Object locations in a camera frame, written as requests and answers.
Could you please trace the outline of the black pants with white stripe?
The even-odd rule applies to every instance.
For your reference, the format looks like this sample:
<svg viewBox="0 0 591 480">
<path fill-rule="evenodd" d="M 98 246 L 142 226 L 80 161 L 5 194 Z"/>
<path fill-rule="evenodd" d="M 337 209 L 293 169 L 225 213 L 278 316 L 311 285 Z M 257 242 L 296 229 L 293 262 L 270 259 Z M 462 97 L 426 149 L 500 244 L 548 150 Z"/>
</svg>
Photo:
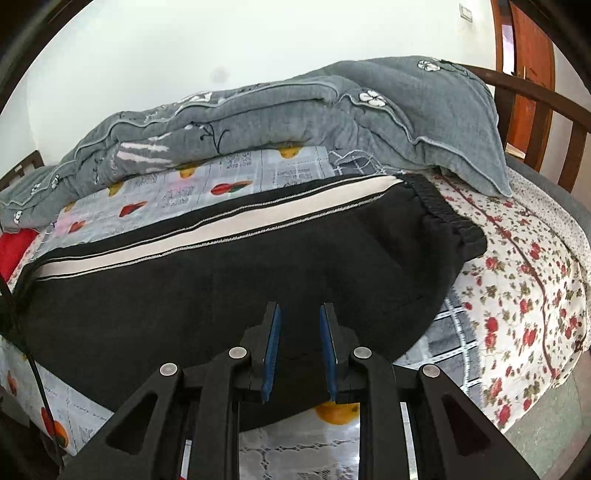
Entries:
<svg viewBox="0 0 591 480">
<path fill-rule="evenodd" d="M 389 360 L 428 330 L 483 230 L 421 175 L 342 176 L 222 201 L 27 265 L 3 336 L 116 410 L 162 364 L 204 364 L 280 306 L 276 380 L 246 425 L 327 399 L 320 309 Z"/>
</svg>

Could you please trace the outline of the fruit print plastic cover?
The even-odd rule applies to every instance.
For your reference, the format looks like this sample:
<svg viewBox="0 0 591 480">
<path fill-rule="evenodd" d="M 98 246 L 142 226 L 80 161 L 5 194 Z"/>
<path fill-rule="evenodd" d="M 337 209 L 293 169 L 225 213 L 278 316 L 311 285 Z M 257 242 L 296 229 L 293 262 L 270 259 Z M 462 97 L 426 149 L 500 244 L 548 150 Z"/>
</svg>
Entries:
<svg viewBox="0 0 591 480">
<path fill-rule="evenodd" d="M 204 364 L 280 306 L 267 400 L 242 409 L 246 479 L 354 479 L 356 404 L 329 402 L 318 314 L 390 360 L 431 327 L 480 225 L 430 173 L 322 147 L 242 152 L 131 177 L 55 207 L 1 333 L 1 384 L 79 453 L 162 364 Z"/>
</svg>

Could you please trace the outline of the floral bed sheet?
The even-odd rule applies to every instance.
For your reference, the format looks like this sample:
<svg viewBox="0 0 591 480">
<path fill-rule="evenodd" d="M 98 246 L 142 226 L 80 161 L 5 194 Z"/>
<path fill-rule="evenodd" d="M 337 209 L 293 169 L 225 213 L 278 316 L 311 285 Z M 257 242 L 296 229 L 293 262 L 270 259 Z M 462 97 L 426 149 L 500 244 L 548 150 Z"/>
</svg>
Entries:
<svg viewBox="0 0 591 480">
<path fill-rule="evenodd" d="M 21 262 L 318 175 L 317 167 L 211 163 L 136 177 L 61 207 Z M 436 363 L 505 430 L 569 377 L 589 344 L 590 247 L 579 223 L 519 173 L 510 177 L 510 199 L 456 179 L 433 182 L 483 228 L 488 249 L 463 267 L 435 322 L 400 363 Z"/>
</svg>

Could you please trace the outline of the grey quilted duvet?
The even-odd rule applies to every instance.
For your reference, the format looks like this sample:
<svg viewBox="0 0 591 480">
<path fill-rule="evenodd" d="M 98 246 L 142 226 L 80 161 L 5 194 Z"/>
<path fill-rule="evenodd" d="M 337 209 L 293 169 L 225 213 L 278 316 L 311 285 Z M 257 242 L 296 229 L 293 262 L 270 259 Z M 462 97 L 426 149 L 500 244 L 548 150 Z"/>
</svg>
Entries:
<svg viewBox="0 0 591 480">
<path fill-rule="evenodd" d="M 452 62 L 387 57 L 115 113 L 57 165 L 2 191 L 1 228 L 42 229 L 66 205 L 132 176 L 286 146 L 363 153 L 404 171 L 439 167 L 482 194 L 512 193 L 489 87 Z"/>
</svg>

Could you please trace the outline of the red pillow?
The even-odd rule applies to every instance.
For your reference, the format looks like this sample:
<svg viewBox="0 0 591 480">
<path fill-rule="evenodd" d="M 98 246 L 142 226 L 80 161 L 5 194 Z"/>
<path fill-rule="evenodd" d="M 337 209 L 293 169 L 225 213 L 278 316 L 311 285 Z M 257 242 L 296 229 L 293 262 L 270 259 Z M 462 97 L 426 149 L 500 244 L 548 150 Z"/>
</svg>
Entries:
<svg viewBox="0 0 591 480">
<path fill-rule="evenodd" d="M 8 282 L 26 250 L 38 236 L 31 229 L 23 229 L 18 233 L 2 233 L 0 236 L 0 272 L 4 281 Z"/>
</svg>

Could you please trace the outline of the dark wooden headboard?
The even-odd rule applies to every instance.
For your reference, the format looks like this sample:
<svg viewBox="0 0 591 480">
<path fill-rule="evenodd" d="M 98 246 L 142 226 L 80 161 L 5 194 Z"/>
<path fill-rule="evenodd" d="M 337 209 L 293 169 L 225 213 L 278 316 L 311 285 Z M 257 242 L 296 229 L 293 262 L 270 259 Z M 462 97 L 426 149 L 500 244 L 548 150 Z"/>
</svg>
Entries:
<svg viewBox="0 0 591 480">
<path fill-rule="evenodd" d="M 5 190 L 26 174 L 44 166 L 42 156 L 38 150 L 27 155 L 23 160 L 10 169 L 0 180 L 0 190 Z"/>
</svg>

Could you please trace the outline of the wooden footboard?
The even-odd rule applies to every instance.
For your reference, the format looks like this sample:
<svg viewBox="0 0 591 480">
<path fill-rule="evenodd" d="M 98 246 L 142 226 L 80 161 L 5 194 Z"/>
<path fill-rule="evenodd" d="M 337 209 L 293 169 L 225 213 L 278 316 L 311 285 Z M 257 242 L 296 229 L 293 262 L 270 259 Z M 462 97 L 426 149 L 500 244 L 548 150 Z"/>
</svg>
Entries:
<svg viewBox="0 0 591 480">
<path fill-rule="evenodd" d="M 528 148 L 522 162 L 536 172 L 541 171 L 543 164 L 551 115 L 557 113 L 571 122 L 568 148 L 558 180 L 558 185 L 571 193 L 580 171 L 587 135 L 590 133 L 590 112 L 567 97 L 529 80 L 472 65 L 464 65 L 464 68 L 495 88 L 498 130 L 504 147 L 509 143 L 508 135 L 515 117 L 516 99 L 524 98 L 535 104 Z"/>
</svg>

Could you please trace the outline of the white wall switch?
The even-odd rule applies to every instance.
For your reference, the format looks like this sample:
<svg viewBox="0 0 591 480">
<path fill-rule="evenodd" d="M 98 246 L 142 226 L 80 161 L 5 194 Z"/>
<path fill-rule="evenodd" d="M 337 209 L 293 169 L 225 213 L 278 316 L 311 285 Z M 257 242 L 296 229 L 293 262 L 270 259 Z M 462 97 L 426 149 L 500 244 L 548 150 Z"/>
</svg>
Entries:
<svg viewBox="0 0 591 480">
<path fill-rule="evenodd" d="M 460 4 L 459 5 L 459 9 L 460 9 L 460 15 L 461 15 L 461 17 L 464 20 L 468 21 L 469 23 L 472 23 L 473 22 L 473 14 L 472 14 L 472 11 L 468 7 L 464 6 L 463 4 Z"/>
</svg>

